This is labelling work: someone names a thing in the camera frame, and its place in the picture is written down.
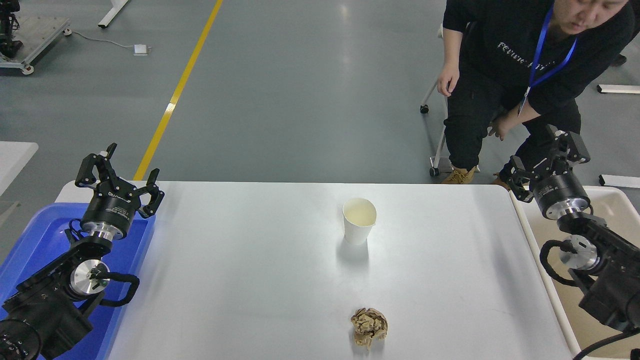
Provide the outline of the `person's left hand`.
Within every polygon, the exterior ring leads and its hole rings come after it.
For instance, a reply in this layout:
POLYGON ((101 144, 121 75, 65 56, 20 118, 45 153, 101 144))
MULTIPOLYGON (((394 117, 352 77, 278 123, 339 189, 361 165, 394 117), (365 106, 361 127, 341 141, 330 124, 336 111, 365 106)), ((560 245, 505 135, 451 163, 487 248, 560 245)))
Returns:
POLYGON ((504 141, 508 136, 510 131, 516 126, 519 125, 519 121, 517 117, 514 117, 508 113, 502 114, 496 117, 490 124, 488 135, 490 137, 496 137, 500 141, 504 141))

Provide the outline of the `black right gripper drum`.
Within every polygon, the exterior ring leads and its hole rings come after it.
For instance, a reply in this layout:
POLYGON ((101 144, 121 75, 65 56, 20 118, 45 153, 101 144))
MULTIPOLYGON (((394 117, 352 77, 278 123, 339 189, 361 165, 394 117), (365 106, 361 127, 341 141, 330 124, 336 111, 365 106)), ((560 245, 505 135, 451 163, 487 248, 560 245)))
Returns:
POLYGON ((566 214, 587 210, 591 201, 583 185, 574 174, 574 168, 548 170, 535 169, 537 178, 530 180, 530 190, 546 219, 559 219, 566 214))

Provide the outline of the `person's right hand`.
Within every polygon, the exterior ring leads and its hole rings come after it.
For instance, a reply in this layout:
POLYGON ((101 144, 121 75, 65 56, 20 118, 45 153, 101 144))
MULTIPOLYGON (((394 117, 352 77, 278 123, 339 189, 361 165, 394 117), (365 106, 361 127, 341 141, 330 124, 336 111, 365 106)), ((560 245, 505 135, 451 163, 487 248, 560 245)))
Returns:
POLYGON ((442 96, 448 98, 453 95, 459 79, 459 66, 457 64, 444 64, 436 81, 436 89, 442 96))

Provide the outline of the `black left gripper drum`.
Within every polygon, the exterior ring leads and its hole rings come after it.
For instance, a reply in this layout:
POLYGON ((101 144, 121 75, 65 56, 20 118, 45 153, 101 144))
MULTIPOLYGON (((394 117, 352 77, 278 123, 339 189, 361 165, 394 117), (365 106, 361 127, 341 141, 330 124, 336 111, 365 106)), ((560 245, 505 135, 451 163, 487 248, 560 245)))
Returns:
POLYGON ((103 229, 113 237, 126 237, 138 206, 138 201, 128 196, 134 188, 134 184, 126 181, 116 185, 108 181, 99 183, 80 221, 82 231, 89 234, 103 229))

